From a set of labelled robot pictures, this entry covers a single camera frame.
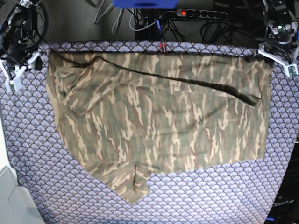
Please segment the image-left robot arm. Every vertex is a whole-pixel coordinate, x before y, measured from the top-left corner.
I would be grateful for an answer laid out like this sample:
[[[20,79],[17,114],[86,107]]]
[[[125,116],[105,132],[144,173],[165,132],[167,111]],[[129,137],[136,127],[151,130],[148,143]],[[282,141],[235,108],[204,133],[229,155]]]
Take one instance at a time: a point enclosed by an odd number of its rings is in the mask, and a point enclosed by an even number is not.
[[[0,25],[0,68],[8,91],[22,87],[22,75],[42,69],[38,47],[47,34],[49,18],[39,0],[21,0]]]

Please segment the image-right robot arm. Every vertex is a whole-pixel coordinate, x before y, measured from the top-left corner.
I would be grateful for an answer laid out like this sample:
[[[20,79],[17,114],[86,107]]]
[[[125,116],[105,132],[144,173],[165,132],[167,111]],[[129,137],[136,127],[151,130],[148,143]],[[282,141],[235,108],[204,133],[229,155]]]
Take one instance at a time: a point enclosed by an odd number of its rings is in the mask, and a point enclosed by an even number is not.
[[[284,0],[264,0],[265,36],[257,53],[280,64],[287,77],[297,75],[299,20]]]

